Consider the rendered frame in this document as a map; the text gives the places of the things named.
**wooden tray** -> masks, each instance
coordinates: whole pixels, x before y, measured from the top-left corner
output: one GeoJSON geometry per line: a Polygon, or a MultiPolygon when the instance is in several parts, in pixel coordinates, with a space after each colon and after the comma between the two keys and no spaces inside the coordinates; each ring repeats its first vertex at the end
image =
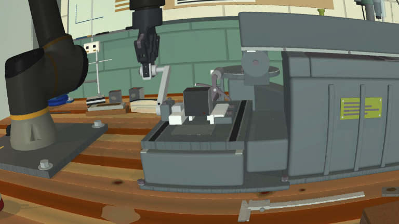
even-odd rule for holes
{"type": "Polygon", "coordinates": [[[86,111],[86,116],[126,114],[128,110],[129,110],[129,105],[126,105],[123,109],[105,110],[105,111],[86,111]]]}

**metal base plate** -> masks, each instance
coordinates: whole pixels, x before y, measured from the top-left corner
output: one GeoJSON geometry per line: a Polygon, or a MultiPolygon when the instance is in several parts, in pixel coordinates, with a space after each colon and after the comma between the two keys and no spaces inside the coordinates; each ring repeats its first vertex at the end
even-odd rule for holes
{"type": "Polygon", "coordinates": [[[108,130],[108,125],[92,128],[92,124],[56,123],[56,127],[58,140],[38,150],[14,150],[10,137],[2,136],[0,146],[4,148],[0,149],[0,169],[50,179],[108,130]],[[53,167],[39,170],[43,159],[53,167]]]}

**yellow label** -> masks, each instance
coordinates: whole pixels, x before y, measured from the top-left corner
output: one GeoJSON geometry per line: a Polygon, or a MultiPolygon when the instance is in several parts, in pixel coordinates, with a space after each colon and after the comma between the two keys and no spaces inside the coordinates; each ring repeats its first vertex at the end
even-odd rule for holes
{"type": "MultiPolygon", "coordinates": [[[[382,98],[366,98],[364,118],[381,117],[382,98]]],[[[359,119],[360,98],[341,98],[340,119],[359,119]]]]}

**white outlet box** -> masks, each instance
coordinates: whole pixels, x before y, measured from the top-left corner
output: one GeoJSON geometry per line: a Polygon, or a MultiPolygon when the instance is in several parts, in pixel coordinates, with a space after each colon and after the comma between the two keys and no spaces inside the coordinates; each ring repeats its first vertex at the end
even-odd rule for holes
{"type": "Polygon", "coordinates": [[[100,52],[100,41],[86,43],[83,45],[83,48],[85,49],[87,54],[95,54],[96,50],[97,52],[100,52]]]}

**red object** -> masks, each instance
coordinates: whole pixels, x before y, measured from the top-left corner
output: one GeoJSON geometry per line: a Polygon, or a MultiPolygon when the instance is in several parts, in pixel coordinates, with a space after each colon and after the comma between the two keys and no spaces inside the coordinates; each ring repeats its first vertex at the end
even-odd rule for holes
{"type": "Polygon", "coordinates": [[[2,211],[4,208],[4,202],[3,202],[3,198],[0,198],[0,211],[2,211]]]}

